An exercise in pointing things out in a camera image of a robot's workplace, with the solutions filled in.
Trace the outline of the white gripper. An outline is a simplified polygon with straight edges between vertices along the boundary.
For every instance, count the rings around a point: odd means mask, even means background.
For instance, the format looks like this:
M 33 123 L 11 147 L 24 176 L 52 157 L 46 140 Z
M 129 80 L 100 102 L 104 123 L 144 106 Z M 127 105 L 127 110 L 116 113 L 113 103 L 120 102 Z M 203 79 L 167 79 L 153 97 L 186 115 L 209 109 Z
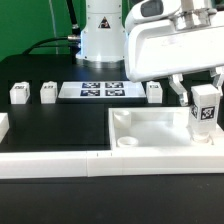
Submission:
M 142 0 L 129 12 L 125 30 L 129 80 L 169 76 L 181 106 L 188 105 L 182 74 L 212 68 L 213 85 L 224 83 L 224 11 L 211 0 Z

